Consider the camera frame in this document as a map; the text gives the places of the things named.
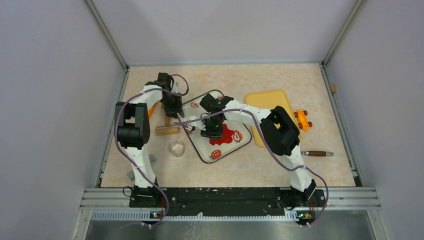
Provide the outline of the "red dough disc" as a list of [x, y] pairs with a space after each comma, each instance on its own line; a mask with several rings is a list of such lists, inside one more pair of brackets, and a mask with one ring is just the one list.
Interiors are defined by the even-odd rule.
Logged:
[[218, 145], [221, 146], [222, 144], [231, 144], [233, 142], [233, 135], [235, 134], [234, 130], [231, 130], [228, 128], [227, 124], [224, 123], [222, 125], [223, 133], [222, 137], [217, 140], [209, 140], [209, 144], [212, 146]]

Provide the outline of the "strawberry print white tray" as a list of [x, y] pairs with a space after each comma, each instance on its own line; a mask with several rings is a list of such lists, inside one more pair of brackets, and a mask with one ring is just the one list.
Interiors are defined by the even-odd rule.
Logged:
[[[224, 94], [220, 90], [210, 90], [205, 92], [191, 100], [188, 100], [182, 104], [184, 117], [179, 116], [177, 119], [179, 122], [188, 121], [189, 118], [195, 116], [196, 118], [203, 117], [208, 113], [201, 107], [200, 102], [204, 96], [210, 94], [216, 99], [222, 99]], [[191, 142], [195, 152], [199, 156], [200, 160], [207, 164], [212, 164], [227, 155], [243, 148], [249, 144], [252, 140], [252, 134], [249, 131], [248, 127], [241, 122], [234, 120], [226, 120], [223, 124], [227, 124], [227, 127], [230, 130], [234, 130], [235, 134], [232, 136], [233, 142], [230, 144], [211, 145], [209, 143], [209, 138], [202, 137], [200, 130], [195, 130], [192, 133], [186, 134]]]

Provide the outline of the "wooden double-ended rolling pin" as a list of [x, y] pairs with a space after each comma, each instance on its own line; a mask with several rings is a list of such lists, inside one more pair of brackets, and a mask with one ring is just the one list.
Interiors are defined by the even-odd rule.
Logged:
[[180, 127], [176, 124], [171, 124], [172, 118], [164, 114], [163, 124], [154, 129], [156, 136], [176, 135], [180, 133]]

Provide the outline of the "metal ring cutter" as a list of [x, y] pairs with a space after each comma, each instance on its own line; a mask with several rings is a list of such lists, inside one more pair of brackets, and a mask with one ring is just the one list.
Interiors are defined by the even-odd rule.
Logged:
[[168, 150], [175, 158], [180, 158], [185, 154], [185, 145], [181, 141], [173, 141], [169, 144]]

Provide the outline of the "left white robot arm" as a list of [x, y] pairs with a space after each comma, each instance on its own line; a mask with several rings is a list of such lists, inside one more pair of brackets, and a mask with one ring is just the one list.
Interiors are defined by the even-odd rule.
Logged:
[[147, 82], [138, 94], [115, 105], [115, 145], [132, 165], [133, 197], [141, 197], [149, 207], [156, 206], [163, 193], [155, 183], [157, 178], [149, 159], [147, 147], [151, 135], [149, 110], [155, 104], [161, 103], [167, 117], [176, 119], [185, 115], [182, 97], [188, 92], [179, 91], [175, 77], [175, 74], [160, 72], [157, 79]]

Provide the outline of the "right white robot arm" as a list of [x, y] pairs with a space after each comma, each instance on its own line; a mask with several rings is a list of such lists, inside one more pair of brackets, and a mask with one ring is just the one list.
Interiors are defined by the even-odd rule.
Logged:
[[202, 137], [209, 138], [213, 143], [222, 142], [225, 139], [225, 121], [236, 121], [255, 127], [266, 149], [289, 172], [294, 202], [299, 206], [307, 206], [313, 200], [317, 185], [304, 166], [300, 150], [300, 131], [283, 107], [259, 108], [229, 96], [216, 98], [209, 93], [199, 104], [211, 115], [202, 120]]

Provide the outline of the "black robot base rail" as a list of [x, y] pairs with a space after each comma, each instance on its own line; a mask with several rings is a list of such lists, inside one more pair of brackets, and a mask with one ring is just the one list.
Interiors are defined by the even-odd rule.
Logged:
[[265, 217], [283, 216], [304, 208], [324, 206], [325, 194], [317, 189], [306, 199], [290, 188], [280, 187], [131, 187], [129, 207], [159, 209], [156, 217]]

